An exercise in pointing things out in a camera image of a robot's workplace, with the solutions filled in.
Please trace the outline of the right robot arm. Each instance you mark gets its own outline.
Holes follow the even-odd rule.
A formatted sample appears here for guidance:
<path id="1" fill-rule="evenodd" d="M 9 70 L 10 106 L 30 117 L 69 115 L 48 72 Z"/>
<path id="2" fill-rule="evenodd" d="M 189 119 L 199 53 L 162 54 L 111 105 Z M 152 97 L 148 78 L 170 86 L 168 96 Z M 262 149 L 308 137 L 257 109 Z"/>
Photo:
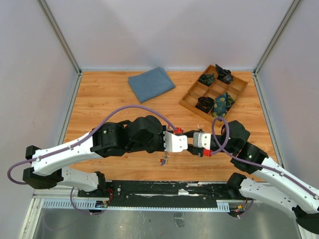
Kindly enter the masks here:
<path id="1" fill-rule="evenodd" d="M 212 156 L 224 152 L 240 171 L 269 183 L 261 185 L 252 179 L 233 173 L 226 186 L 231 199 L 240 196 L 262 201 L 296 220 L 305 230 L 319 233 L 319 191 L 280 166 L 272 157 L 248 141 L 250 132 L 234 120 L 226 122 L 221 134 L 191 130 L 185 133 L 193 139 L 188 151 L 194 155 Z"/>

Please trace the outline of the metal key organizer red handle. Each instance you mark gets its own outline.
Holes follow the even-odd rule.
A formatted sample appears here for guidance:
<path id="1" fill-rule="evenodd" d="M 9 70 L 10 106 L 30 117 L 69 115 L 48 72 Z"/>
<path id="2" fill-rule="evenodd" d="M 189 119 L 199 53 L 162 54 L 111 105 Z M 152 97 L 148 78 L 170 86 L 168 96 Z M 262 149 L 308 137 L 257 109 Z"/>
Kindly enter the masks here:
<path id="1" fill-rule="evenodd" d="M 169 152 L 165 151 L 162 158 L 160 159 L 160 165 L 164 166 L 168 162 L 169 159 L 170 159 Z"/>

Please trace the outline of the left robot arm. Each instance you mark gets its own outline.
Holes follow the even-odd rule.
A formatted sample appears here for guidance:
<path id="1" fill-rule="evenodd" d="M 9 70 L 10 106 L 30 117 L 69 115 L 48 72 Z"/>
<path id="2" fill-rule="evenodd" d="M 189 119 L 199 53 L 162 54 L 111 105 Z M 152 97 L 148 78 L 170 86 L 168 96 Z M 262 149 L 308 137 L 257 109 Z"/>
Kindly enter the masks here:
<path id="1" fill-rule="evenodd" d="M 49 149 L 29 146 L 26 156 L 35 161 L 23 171 L 23 181 L 34 189 L 50 189 L 57 185 L 91 192 L 96 197 L 107 191 L 101 172 L 86 173 L 71 169 L 70 165 L 126 153 L 164 151 L 163 133 L 166 126 L 154 116 L 139 117 L 134 121 L 107 122 L 69 143 Z"/>

